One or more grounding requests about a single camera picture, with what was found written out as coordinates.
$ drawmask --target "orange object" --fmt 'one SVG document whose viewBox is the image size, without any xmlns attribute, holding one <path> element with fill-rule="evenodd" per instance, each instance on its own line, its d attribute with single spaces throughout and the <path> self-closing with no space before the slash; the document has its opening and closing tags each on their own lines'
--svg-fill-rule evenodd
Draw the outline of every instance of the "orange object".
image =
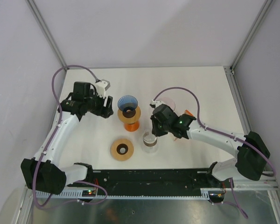
<svg viewBox="0 0 280 224">
<path fill-rule="evenodd" d="M 194 117 L 194 115 L 190 111 L 188 111 L 188 110 L 185 110 L 185 114 L 188 114 L 188 115 Z"/>
<path fill-rule="evenodd" d="M 111 155 L 114 159 L 119 161 L 126 161 L 128 160 L 134 153 L 134 146 L 132 142 L 128 139 L 117 139 L 111 145 Z"/>
<path fill-rule="evenodd" d="M 135 123 L 133 124 L 125 124 L 124 127 L 125 129 L 128 131 L 128 132 L 134 132 L 136 131 L 140 126 L 140 123 L 139 121 L 136 121 Z"/>
<path fill-rule="evenodd" d="M 121 122 L 125 123 L 125 124 L 133 124 L 135 123 L 137 120 L 140 119 L 140 116 L 141 116 L 141 109 L 140 107 L 137 106 L 136 108 L 136 113 L 134 116 L 132 116 L 131 118 L 127 118 L 124 116 L 123 112 L 118 109 L 117 111 L 117 116 L 118 118 L 120 119 Z"/>
</svg>

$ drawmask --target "brown tape roll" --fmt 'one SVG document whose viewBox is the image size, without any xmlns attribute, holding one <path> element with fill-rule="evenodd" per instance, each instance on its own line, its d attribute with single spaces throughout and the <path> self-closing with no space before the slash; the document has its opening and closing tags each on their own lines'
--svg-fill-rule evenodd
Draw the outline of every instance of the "brown tape roll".
<svg viewBox="0 0 280 224">
<path fill-rule="evenodd" d="M 111 155 L 119 161 L 128 160 L 134 153 L 134 146 L 128 139 L 117 139 L 111 145 Z"/>
<path fill-rule="evenodd" d="M 135 115 L 132 116 L 131 118 L 129 118 L 129 117 L 127 118 L 124 116 L 123 112 L 120 109 L 118 109 L 117 116 L 121 120 L 121 122 L 123 122 L 125 124 L 133 124 L 139 120 L 139 118 L 141 116 L 141 110 L 140 110 L 140 107 L 137 106 Z"/>
</svg>

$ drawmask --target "white wall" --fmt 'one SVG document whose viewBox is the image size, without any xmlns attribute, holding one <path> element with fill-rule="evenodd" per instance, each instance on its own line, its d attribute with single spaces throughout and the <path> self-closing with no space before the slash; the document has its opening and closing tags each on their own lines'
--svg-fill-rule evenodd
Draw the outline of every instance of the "white wall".
<svg viewBox="0 0 280 224">
<path fill-rule="evenodd" d="M 271 152 L 280 185 L 280 0 L 235 72 L 253 129 Z"/>
<path fill-rule="evenodd" d="M 55 107 L 50 82 L 58 67 L 26 2 L 0 0 L 0 209 L 24 184 L 21 161 L 46 137 Z M 57 83 L 59 90 L 61 79 Z"/>
<path fill-rule="evenodd" d="M 230 65 L 265 0 L 35 0 L 67 63 Z"/>
</svg>

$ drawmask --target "white tabletop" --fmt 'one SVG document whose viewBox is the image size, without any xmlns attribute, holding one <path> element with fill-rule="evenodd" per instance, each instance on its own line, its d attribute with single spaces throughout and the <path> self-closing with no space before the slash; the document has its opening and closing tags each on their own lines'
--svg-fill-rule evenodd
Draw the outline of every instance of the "white tabletop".
<svg viewBox="0 0 280 224">
<path fill-rule="evenodd" d="M 99 79 L 110 81 L 107 94 L 113 97 L 114 114 L 104 119 L 91 113 L 82 117 L 63 151 L 60 167 L 74 162 L 91 164 L 94 169 L 150 169 L 150 168 L 208 168 L 214 161 L 231 158 L 223 150 L 194 140 L 173 141 L 172 135 L 158 138 L 159 149 L 148 154 L 141 149 L 141 135 L 150 127 L 149 104 L 161 90 L 181 86 L 192 90 L 201 104 L 201 119 L 209 125 L 243 133 L 243 128 L 231 95 L 223 67 L 172 67 L 93 69 Z M 60 101 L 73 90 L 75 81 L 94 83 L 86 70 L 68 70 Z M 141 108 L 140 128 L 126 131 L 117 117 L 117 101 L 124 95 L 135 96 Z M 175 112 L 189 110 L 197 116 L 194 98 L 182 90 L 162 94 L 175 101 Z M 117 161 L 110 153 L 111 144 L 118 138 L 128 138 L 134 154 L 127 161 Z"/>
</svg>

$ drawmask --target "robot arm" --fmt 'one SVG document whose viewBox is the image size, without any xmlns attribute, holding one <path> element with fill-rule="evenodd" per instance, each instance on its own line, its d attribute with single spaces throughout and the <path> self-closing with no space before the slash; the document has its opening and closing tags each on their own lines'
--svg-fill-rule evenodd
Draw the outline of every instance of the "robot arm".
<svg viewBox="0 0 280 224">
<path fill-rule="evenodd" d="M 66 185 L 86 178 L 89 167 L 87 164 L 76 163 L 70 167 L 59 168 L 59 161 L 67 139 L 87 112 L 103 118 L 108 118 L 113 114 L 112 97 L 105 97 L 110 83 L 101 80 L 93 85 L 94 89 L 91 89 L 91 85 L 84 82 L 74 83 L 73 92 L 61 102 L 61 123 L 58 125 L 55 121 L 46 140 L 34 157 L 30 160 L 23 160 L 21 169 L 28 188 L 32 189 L 33 175 L 38 162 L 36 159 L 40 158 L 42 154 L 44 156 L 37 174 L 36 190 L 60 194 Z"/>
<path fill-rule="evenodd" d="M 214 162 L 210 166 L 208 174 L 216 180 L 224 181 L 231 177 L 234 179 L 245 177 L 255 181 L 260 179 L 266 161 L 253 149 L 237 140 L 240 139 L 252 144 L 259 149 L 266 158 L 269 158 L 270 153 L 257 133 L 250 132 L 248 135 L 243 135 L 219 130 L 220 132 L 229 133 L 233 136 L 233 138 L 229 138 L 207 130 L 209 126 L 205 123 L 205 127 L 202 127 L 193 116 L 187 114 L 177 116 L 173 110 L 162 101 L 152 101 L 151 106 L 155 108 L 151 116 L 153 123 L 152 133 L 155 136 L 158 137 L 167 133 L 172 133 L 177 138 L 203 141 L 234 156 L 234 158 L 230 160 Z"/>
</svg>

